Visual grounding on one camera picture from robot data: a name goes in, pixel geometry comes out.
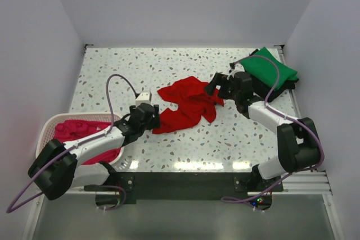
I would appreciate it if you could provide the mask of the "red t shirt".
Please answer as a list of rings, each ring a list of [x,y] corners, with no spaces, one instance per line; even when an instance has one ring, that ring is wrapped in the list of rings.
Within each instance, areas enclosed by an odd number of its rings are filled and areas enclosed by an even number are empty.
[[[189,129],[196,126],[202,118],[212,123],[217,117],[216,105],[224,106],[224,100],[217,96],[218,90],[211,96],[205,91],[206,82],[194,76],[176,81],[157,91],[167,102],[178,105],[173,111],[166,108],[160,114],[160,127],[153,134],[164,134]]]

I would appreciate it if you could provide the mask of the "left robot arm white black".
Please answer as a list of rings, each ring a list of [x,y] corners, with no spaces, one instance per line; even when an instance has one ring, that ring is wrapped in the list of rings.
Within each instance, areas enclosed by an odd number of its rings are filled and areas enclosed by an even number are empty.
[[[135,142],[145,130],[159,128],[158,105],[142,103],[132,107],[129,118],[82,139],[61,143],[49,141],[28,171],[41,192],[55,200],[70,188],[98,185],[104,191],[116,186],[114,169],[107,163],[85,165],[85,162],[108,151]]]

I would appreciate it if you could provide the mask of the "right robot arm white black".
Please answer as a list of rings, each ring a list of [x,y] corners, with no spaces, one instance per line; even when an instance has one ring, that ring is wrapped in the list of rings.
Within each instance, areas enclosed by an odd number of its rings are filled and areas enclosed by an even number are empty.
[[[246,191],[270,189],[279,184],[281,176],[312,170],[322,164],[325,156],[313,120],[298,119],[271,107],[254,94],[248,73],[215,73],[204,91],[234,101],[240,114],[262,124],[277,137],[277,156],[253,166],[251,174],[240,180]]]

